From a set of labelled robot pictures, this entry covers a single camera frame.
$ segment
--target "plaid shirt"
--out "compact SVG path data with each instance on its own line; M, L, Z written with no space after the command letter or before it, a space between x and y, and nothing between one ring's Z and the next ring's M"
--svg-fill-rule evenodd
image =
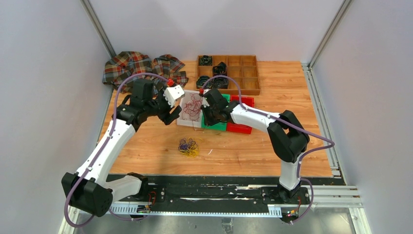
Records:
M139 52L123 51L106 63L103 83L112 85L114 89L118 89L119 85L131 75L148 72L161 75L165 78L171 78L182 87L185 87L188 83L187 74L184 71L179 72L184 66L185 64L172 55L159 56L153 60L152 64L147 55ZM126 83L122 87L121 92L131 93L133 81L139 78L148 78L154 80L155 83L159 81L159 79L150 76L136 77Z

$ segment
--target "white arm segment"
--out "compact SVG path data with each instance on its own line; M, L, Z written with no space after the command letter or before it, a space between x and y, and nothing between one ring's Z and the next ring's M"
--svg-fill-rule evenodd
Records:
M264 112L266 114L269 114L275 117L280 117L279 113L271 113L267 111L262 111L262 110L258 110L258 109L255 109L249 106L248 106L248 109L257 110L257 111L261 111L261 112ZM231 112L231 118L235 123L250 126L251 128L258 129L265 133L268 133L267 131L268 125L275 121L272 118L268 118L260 114L253 113L251 111L246 111L244 108L241 107L241 105L237 105L234 108L234 110Z
M279 113L271 113L262 110L258 111L264 112L275 117L280 117ZM231 112L231 118L235 123L244 124L252 128L258 129L260 131L263 131L265 133L268 133L268 125L275 121L272 118L268 118L263 115L253 113L251 111L247 111L244 108L242 108L241 105L237 105L234 108L234 110ZM293 190L300 182L300 178L297 177L298 163L298 160L295 163L284 162L281 160L280 184L288 190Z
M111 120L108 130L105 132L105 135L102 137L99 144L93 150L92 154L89 156L86 162L77 170L77 172L79 172L79 175L85 172L91 160L96 155L97 151L102 147L103 142L109 136L109 130L112 128L112 124L113 120ZM103 149L99 158L94 163L92 170L86 175L85 179L89 180L91 178L95 178L96 184L105 187L106 177L108 177L109 170L111 169L120 151L123 149L123 146L125 146L126 142L128 142L128 140L133 136L133 134L135 134L135 129L131 124L127 125L125 121L117 119L115 131L113 132L113 138L109 140L108 144Z
M130 195L135 195L141 189L142 181L134 176L126 175L121 179L107 182L103 187L112 189L113 202Z
M293 190L300 183L300 178L297 177L298 163L298 159L295 163L281 160L281 176L279 182L280 185L288 190Z

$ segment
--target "green box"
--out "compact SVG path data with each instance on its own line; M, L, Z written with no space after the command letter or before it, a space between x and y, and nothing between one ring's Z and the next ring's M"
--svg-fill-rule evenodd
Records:
M229 102L229 94L222 94L223 97ZM217 123L214 124L213 126L205 126L204 124L204 115L202 115L201 119L201 127L205 129L212 129L212 130L220 130L220 131L226 131L226 123Z

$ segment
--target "pile of rubber bands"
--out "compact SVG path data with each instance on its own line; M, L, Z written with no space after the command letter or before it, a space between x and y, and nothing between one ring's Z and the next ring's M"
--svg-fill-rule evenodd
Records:
M198 121L201 112L202 98L199 94L191 94L191 100L185 103L183 112L189 116L189 120Z
M193 138L186 138L181 139L179 141L179 147L178 147L179 152L181 154L189 157L189 158L195 158L199 154L199 147L196 144L195 140Z

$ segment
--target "cable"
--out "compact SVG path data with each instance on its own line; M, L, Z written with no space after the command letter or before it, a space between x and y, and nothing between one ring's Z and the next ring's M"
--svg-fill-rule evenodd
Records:
M114 106L113 106L113 124L112 124L112 128L111 128L111 130L109 131L109 136L105 139L105 141L103 142L102 146L100 147L100 149L97 151L96 155L93 157L93 159L92 159L91 162L89 163L88 168L91 168L91 167L94 165L94 163L96 162L96 160L99 158L100 154L102 153L103 149L104 149L104 148L106 147L106 145L108 144L108 142L109 142L109 140L111 139L112 134L113 134L113 132L114 132L114 130L115 130L115 125L116 125L116 104L117 104L117 99L118 99L118 97L119 97L119 93L120 93L120 91L122 90L123 85L125 85L125 84L126 84L127 82L129 82L132 78L135 78L135 77L137 77L137 76L154 76L154 77L157 77L157 78L159 78L159 79L162 79L162 80L168 82L168 79L166 79L165 77L160 76L160 75L158 75L158 74L142 72L142 73L134 74L134 75L126 78L126 79L119 85L119 88L118 88L117 91L116 91L116 96L115 96ZM68 211L68 209L69 209L69 202L70 202L70 199L71 199L72 196L73 196L73 193L75 192L76 188L79 186L79 184L81 183L81 181L86 177L86 175L87 175L88 172L89 172L89 170L88 170L88 169L85 169L85 172L84 172L84 173L80 176L80 178L76 181L76 183L74 184L74 186L72 187L72 189L70 189L69 193L67 194L66 201L65 201L64 216L65 216L66 222L67 222L70 226L72 226L72 227L74 227L74 228L84 227L84 226L85 226L86 224L88 224L88 223L93 219L93 217L94 217L94 215L92 215L86 222L84 222L84 223L82 223L82 224L75 224L75 223L73 223L73 222L70 220L70 218L69 218L69 211ZM110 209L109 209L109 212L110 212L111 214L113 214L115 217L118 217L118 218L120 218L120 219L123 219L123 218L115 215Z
M300 206L301 206L301 197L297 196L299 203L298 203L298 207L295 210L292 210L290 213L297 213L298 215L298 211L300 210Z
M305 209L305 211L294 221L291 221L291 224L294 224L296 222L298 222L300 219L302 219L304 217L304 215L311 209L311 206L313 205L313 201L314 201L314 188L313 188L313 184L311 183L310 180L306 179L306 178L300 178L301 181L307 182L310 185L310 190L311 190L311 199L310 199L310 203L308 204L307 209Z
M152 200L152 196L150 194L148 195L149 195L149 201L148 201L148 207L149 207L150 201Z
M140 221L140 220L143 220L143 219L145 219L146 217L148 217L148 215L147 215L147 216L142 217L142 218L123 218L123 217L120 217L120 216L118 216L117 214L115 214L111 209L109 209L109 212L110 212L113 216L115 216L117 219L120 219L120 220L122 220L122 221Z
M152 202L152 205L154 205L154 204L155 204L155 201L156 201L156 192L155 192L155 191L151 191L149 194L155 194L155 195L153 196L153 202Z
M194 129L194 131L198 131L198 130L195 129L195 126L194 126L194 124L193 124L193 121L192 121L192 128Z
M214 77L209 78L205 83L211 81L212 79L218 78L218 77L227 78L227 79L229 79L230 81L232 81L232 82L235 83L235 85L236 85L237 88L238 88L239 102L240 102L241 107L242 107L244 110L250 111L250 112L253 112L253 113L256 113L256 114L260 114L260 115L265 116L265 117L270 117L270 118L272 118L272 119L275 119L276 121L279 121L279 122L281 122L281 123L283 123L283 124L286 124L287 126L289 126L289 127L291 127L291 128L294 128L294 129L297 130L297 131L300 131L300 132L302 132L302 133L305 133L305 134L307 134L307 135L313 136L313 137L315 137L315 138L318 138L318 139L321 139L321 140L323 140L323 141L326 141L326 142L330 143L329 145L326 145L326 146L321 146L321 147L317 147L317 148L315 148L315 149L311 149L311 150L305 152L304 154L302 154L302 155L299 157L299 159L298 159L297 177L300 178L301 181L305 181L305 182L307 182L307 183L310 185L310 189L311 189L311 201L310 201L310 204L308 205L307 209L304 211L304 213L302 213L302 215L300 215L300 217L298 217L298 218L297 218L296 220L294 220L294 222L292 222L292 223L297 222L298 220L300 220L300 219L309 211L309 209L311 208L311 205L313 204L313 200L314 200L313 184L311 184L311 181L309 181L308 179L306 179L306 178L301 178L301 177L300 177L300 169L301 169L302 159L303 159L307 154L310 154L310 153L312 153L312 152L314 152L314 151L324 150L324 149L329 149L329 148L331 148L331 147L334 147L335 143L334 143L332 140L328 139L328 138L325 138L325 137L323 137L323 136L320 136L320 135L317 135L317 134L315 134L315 133L309 132L309 131L307 131L307 130L305 130L305 129L303 129L303 128L297 127L297 126L295 126L294 124L285 121L284 119L275 117L275 116L273 116L273 115L269 115L268 113L264 113L264 112L259 111L259 110L250 109L250 108L248 108L247 106L244 106L244 104L242 103L242 95L241 95L240 85L239 85L233 78L231 78L231 77L223 76L223 75L217 75L217 76L214 76Z

